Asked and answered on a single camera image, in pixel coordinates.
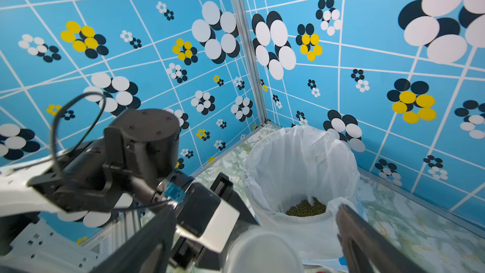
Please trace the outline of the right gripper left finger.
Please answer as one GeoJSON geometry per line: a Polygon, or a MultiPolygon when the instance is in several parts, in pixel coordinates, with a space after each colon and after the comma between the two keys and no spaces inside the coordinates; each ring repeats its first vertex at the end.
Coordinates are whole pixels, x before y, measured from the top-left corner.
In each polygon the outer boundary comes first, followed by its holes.
{"type": "Polygon", "coordinates": [[[165,272],[176,225],[174,207],[170,204],[160,207],[148,224],[92,272],[165,272]]]}

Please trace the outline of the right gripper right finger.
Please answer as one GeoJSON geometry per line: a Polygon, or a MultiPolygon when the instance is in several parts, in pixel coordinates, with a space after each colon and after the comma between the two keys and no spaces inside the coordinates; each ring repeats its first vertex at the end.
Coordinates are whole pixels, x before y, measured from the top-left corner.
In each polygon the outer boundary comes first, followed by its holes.
{"type": "Polygon", "coordinates": [[[335,218],[349,272],[424,272],[348,205],[335,218]]]}

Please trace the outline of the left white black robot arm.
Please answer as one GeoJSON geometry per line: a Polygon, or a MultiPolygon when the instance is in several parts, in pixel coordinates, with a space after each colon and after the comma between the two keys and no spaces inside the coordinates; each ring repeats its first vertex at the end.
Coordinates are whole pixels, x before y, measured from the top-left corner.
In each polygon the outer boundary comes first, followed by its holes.
{"type": "Polygon", "coordinates": [[[2,230],[19,235],[39,212],[124,212],[118,201],[129,194],[154,218],[94,272],[222,269],[236,231],[256,219],[225,174],[205,187],[177,168],[181,125],[172,111],[128,109],[102,139],[13,168],[1,177],[2,230]]]}

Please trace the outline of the tall clear jar white lid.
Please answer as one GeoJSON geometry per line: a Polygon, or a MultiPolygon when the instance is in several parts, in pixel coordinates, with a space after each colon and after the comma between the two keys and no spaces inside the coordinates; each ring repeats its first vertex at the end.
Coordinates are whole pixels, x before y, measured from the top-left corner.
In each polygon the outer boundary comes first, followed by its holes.
{"type": "Polygon", "coordinates": [[[303,272],[303,264],[289,243],[256,225],[236,226],[219,255],[221,272],[303,272]]]}

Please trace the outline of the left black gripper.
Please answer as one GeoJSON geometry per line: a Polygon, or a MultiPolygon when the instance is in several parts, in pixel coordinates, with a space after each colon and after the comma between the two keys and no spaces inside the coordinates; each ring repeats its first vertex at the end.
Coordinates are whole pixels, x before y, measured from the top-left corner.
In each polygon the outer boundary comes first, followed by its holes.
{"type": "Polygon", "coordinates": [[[258,225],[255,216],[224,173],[208,188],[181,173],[173,173],[169,179],[168,201],[174,202],[178,235],[170,266],[221,270],[231,241],[246,228],[258,225]]]}

